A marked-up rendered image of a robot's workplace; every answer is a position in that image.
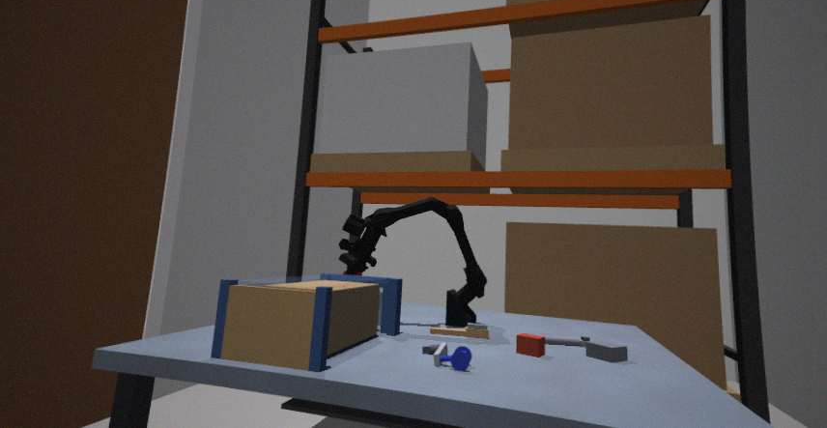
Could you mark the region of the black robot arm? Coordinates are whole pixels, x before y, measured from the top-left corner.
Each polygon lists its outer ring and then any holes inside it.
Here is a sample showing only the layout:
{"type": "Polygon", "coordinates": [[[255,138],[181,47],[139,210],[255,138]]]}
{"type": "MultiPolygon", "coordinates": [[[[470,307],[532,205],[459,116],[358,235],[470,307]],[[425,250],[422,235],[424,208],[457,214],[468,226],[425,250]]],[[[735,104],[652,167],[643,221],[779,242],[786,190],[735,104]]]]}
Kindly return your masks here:
{"type": "MultiPolygon", "coordinates": [[[[381,235],[387,237],[385,232],[386,227],[402,218],[422,214],[428,211],[433,211],[446,219],[461,248],[462,254],[466,261],[467,267],[463,268],[463,270],[466,274],[466,281],[468,283],[466,283],[453,295],[463,304],[464,308],[466,308],[468,303],[474,297],[481,298],[484,296],[484,285],[487,283],[487,279],[475,261],[470,243],[464,230],[463,216],[457,206],[448,205],[434,197],[429,197],[427,199],[397,208],[377,209],[373,214],[367,216],[365,219],[351,213],[342,230],[357,237],[363,233],[366,227],[361,239],[366,243],[376,245],[381,235]]],[[[353,254],[357,247],[356,242],[342,239],[339,246],[340,249],[349,250],[349,253],[353,254]]]]}

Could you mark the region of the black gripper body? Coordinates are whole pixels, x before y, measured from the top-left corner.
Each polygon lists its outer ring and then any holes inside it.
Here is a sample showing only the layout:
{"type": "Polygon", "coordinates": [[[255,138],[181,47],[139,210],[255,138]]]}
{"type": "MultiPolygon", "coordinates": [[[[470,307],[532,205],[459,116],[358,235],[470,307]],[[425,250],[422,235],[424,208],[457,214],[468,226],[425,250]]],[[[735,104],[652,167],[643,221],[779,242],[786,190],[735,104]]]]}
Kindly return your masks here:
{"type": "Polygon", "coordinates": [[[351,253],[343,253],[340,255],[339,260],[351,268],[357,268],[359,265],[366,266],[366,262],[371,264],[371,267],[375,267],[377,260],[371,256],[372,252],[376,250],[375,245],[366,243],[362,239],[356,243],[357,247],[353,255],[351,253]]]}

